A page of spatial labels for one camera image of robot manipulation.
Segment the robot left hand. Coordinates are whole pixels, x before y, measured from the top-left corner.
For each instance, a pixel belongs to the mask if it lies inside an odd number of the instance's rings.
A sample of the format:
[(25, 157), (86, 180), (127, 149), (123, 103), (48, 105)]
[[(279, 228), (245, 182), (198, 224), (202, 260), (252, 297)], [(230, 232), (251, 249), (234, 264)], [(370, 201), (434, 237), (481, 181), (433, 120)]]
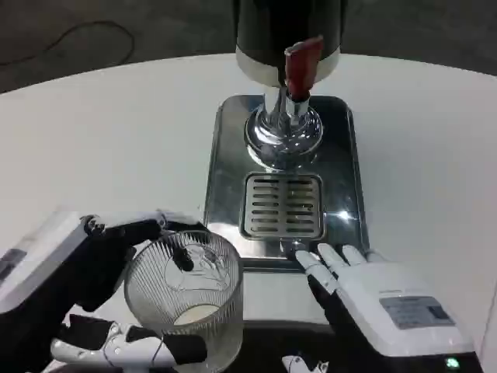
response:
[(55, 211), (1, 258), (1, 370), (41, 372), (60, 361), (85, 370), (164, 370), (207, 359), (200, 336), (172, 336), (97, 319), (137, 245), (203, 231), (170, 211), (108, 222)]

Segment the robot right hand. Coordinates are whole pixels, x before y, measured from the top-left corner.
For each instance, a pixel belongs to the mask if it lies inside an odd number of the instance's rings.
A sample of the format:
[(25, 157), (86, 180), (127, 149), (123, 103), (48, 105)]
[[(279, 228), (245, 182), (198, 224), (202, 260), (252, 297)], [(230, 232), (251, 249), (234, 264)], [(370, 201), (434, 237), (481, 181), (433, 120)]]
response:
[(469, 333), (407, 266), (372, 260), (356, 247), (293, 241), (288, 258), (358, 372), (481, 372)]

